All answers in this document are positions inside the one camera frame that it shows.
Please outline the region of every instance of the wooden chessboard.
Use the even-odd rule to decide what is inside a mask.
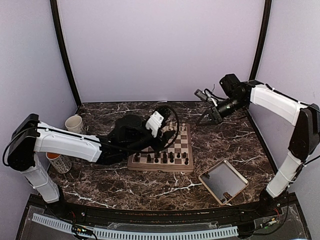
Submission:
[[[170,126],[167,125],[163,128],[163,131],[169,131]],[[153,151],[151,147],[148,147],[144,152]],[[166,152],[167,159],[164,161],[164,152]],[[174,155],[173,160],[170,159],[170,152]],[[194,159],[192,154],[191,146],[191,134],[190,125],[180,125],[180,131],[177,139],[167,149],[160,152],[160,157],[155,158],[155,153],[150,153],[151,160],[147,160],[148,154],[140,154],[137,159],[135,155],[131,155],[128,158],[128,169],[137,171],[163,171],[163,172],[187,172],[191,173],[194,171]]]

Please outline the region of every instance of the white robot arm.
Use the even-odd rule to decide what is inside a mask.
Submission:
[[[118,119],[115,128],[107,136],[65,131],[39,121],[36,114],[30,114],[12,134],[2,161],[5,166],[20,171],[41,194],[52,212],[61,217],[67,214],[63,192],[44,170],[37,152],[61,154],[91,163],[110,165],[133,153],[142,153],[149,146],[155,151],[162,151],[178,136],[176,131],[162,132],[170,112],[174,113],[179,127],[177,113],[170,106],[163,105],[148,119],[138,115],[126,115]],[[174,134],[173,140],[165,146]]]
[[[319,144],[319,107],[299,102],[256,80],[240,82],[234,74],[226,75],[219,83],[228,96],[221,102],[215,103],[212,99],[218,101],[217,96],[208,89],[205,91],[198,89],[194,93],[202,101],[212,105],[199,118],[198,126],[217,125],[236,110],[254,104],[279,115],[295,127],[283,164],[260,194],[260,201],[268,202],[268,199],[278,197],[294,182],[310,154]],[[203,123],[205,117],[208,117],[208,120]]]

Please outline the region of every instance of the tray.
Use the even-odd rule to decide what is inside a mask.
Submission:
[[[228,161],[223,160],[199,176],[220,205],[226,205],[249,184]]]

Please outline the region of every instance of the white mug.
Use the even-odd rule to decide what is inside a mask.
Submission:
[[[73,115],[69,117],[65,121],[64,125],[69,132],[73,132],[76,134],[86,134],[84,122],[82,121],[82,117],[80,117],[79,115]]]

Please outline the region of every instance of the white wall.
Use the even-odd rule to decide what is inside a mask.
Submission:
[[[76,111],[49,0],[2,0],[0,7],[0,153],[30,114],[62,127]],[[32,191],[22,175],[0,163],[0,235],[16,239]]]
[[[306,103],[320,105],[320,1],[274,0],[257,79]],[[250,107],[278,166],[288,151],[293,127],[265,109]],[[318,146],[312,157],[320,154]],[[320,160],[292,185],[312,239],[320,239]]]
[[[59,0],[81,100],[198,100],[225,74],[248,79],[264,2]]]

